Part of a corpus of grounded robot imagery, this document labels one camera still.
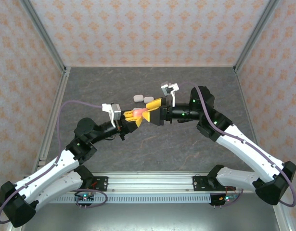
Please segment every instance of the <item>yellow object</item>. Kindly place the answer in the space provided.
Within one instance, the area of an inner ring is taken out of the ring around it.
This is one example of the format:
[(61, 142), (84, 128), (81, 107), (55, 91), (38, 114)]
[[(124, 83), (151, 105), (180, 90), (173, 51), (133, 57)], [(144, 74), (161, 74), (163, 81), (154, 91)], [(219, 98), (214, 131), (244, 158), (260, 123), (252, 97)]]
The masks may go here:
[(156, 110), (156, 109), (158, 109), (158, 108), (159, 108), (159, 107), (157, 107), (157, 108), (153, 108), (153, 109), (151, 109), (151, 110), (148, 110), (148, 111), (143, 112), (143, 113), (142, 113), (142, 117), (145, 118), (145, 120), (147, 120), (148, 122), (150, 122), (150, 112), (151, 112), (151, 111), (154, 111), (154, 110)]
[(123, 113), (123, 115), (125, 116), (125, 118), (130, 118), (130, 117), (133, 117), (133, 110), (131, 111), (127, 111), (125, 113)]
[(146, 104), (147, 109), (153, 109), (156, 107), (159, 108), (160, 106), (162, 106), (162, 98), (153, 100), (153, 101)]
[(128, 122), (136, 122), (137, 127), (139, 128), (140, 124), (142, 124), (142, 117), (131, 117), (125, 119)]

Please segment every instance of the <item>orange floral wallpaper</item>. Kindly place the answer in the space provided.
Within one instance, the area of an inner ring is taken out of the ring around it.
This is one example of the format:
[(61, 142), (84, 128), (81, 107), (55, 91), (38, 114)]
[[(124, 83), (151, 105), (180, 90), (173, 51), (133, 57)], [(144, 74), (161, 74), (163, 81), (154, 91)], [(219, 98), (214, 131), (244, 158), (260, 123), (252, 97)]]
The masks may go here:
[(65, 65), (233, 66), (268, 0), (32, 0)]
[(0, 0), (0, 186), (31, 173), (60, 76), (20, 1)]
[(238, 74), (260, 145), (296, 164), (296, 0), (279, 3)]

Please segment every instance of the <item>aluminum frame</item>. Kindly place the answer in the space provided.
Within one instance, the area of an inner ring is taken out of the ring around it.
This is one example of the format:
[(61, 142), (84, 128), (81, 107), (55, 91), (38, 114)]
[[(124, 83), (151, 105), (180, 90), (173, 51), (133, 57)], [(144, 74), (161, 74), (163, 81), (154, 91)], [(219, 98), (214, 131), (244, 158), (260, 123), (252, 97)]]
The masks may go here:
[(66, 70), (62, 73), (62, 76), (60, 78), (59, 86), (56, 91), (56, 95), (54, 98), (54, 101), (52, 103), (51, 107), (51, 114), (49, 117), (49, 120), (47, 122), (46, 130), (44, 132), (43, 138), (42, 138), (42, 143), (40, 145), (40, 149), (38, 151), (37, 158), (35, 160), (35, 163), (33, 165), (33, 169), (31, 173), (34, 173), (37, 171), (40, 167), (45, 165), (47, 154), (51, 145), (51, 139), (52, 135), (56, 126), (56, 121), (58, 118), (58, 113), (60, 109), (60, 105), (63, 99), (64, 91), (66, 88), (67, 80), (69, 78), (70, 74), (70, 69), (69, 67), (66, 68)]
[(274, 9), (278, 3), (279, 3), (279, 0), (270, 0), (269, 3), (267, 4), (266, 8), (263, 11), (262, 16), (260, 17), (253, 32), (250, 35), (247, 43), (245, 44), (245, 46), (242, 50), (242, 53), (240, 54), (240, 56), (238, 58), (236, 65), (233, 67), (236, 73), (243, 66), (244, 61), (248, 57), (250, 51), (252, 50), (257, 39), (259, 38), (262, 30), (264, 29), (264, 26), (267, 24), (268, 20), (270, 19), (271, 15), (273, 14)]
[(22, 3), (23, 8), (27, 11), (27, 14), (30, 16), (34, 26), (36, 27), (38, 33), (42, 37), (46, 47), (48, 48), (50, 54), (52, 55), (55, 63), (57, 64), (58, 68), (61, 72), (65, 70), (65, 65), (56, 50), (50, 36), (48, 35), (43, 23), (41, 22), (36, 10), (34, 9), (30, 0), (20, 0)]

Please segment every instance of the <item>white block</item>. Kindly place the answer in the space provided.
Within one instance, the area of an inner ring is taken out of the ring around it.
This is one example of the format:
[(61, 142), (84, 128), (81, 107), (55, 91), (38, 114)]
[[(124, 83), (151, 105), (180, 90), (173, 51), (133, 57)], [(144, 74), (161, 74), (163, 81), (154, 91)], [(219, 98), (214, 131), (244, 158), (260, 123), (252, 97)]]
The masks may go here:
[(142, 102), (143, 95), (134, 95), (134, 102)]
[(149, 102), (151, 102), (151, 101), (153, 101), (154, 100), (154, 98), (152, 97), (152, 96), (148, 96), (148, 97), (145, 97), (144, 99), (143, 99), (143, 102), (144, 103), (149, 103)]

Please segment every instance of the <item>black bracket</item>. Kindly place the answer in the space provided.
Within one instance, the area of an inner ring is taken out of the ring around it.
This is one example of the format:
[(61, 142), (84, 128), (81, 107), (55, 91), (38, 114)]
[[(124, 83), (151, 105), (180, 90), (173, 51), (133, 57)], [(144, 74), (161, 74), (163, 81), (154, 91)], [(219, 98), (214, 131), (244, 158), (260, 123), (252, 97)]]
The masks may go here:
[[(283, 172), (292, 181), (296, 172), (296, 165), (291, 161), (287, 161), (283, 165)], [(255, 192), (258, 197), (270, 205), (277, 205), (289, 187), (289, 184), (281, 173), (270, 182), (264, 183), (261, 179), (258, 179), (253, 182), (253, 185), (256, 188)]]
[(92, 184), (89, 189), (96, 189), (106, 192), (108, 187), (108, 177), (93, 177)]
[[(193, 188), (195, 192), (200, 191), (226, 191), (226, 187), (221, 184), (209, 184), (208, 176), (193, 176)], [(232, 188), (228, 187), (227, 191), (234, 191)]]
[(219, 194), (219, 195), (211, 195), (211, 203), (209, 203), (212, 206), (220, 206), (220, 205), (224, 205), (226, 203), (225, 200), (222, 199), (222, 197), (224, 198), (226, 196), (226, 194)]
[[(6, 201), (6, 199), (16, 191), (16, 185), (12, 184), (10, 181), (4, 183), (0, 188), (0, 207)], [(17, 228), (28, 221), (30, 221), (36, 213), (36, 206), (39, 201), (33, 201), (28, 204), (25, 201), (25, 197), (21, 196), (19, 193), (15, 194), (14, 197), (6, 204), (3, 209), (5, 215), (12, 223), (12, 225)]]

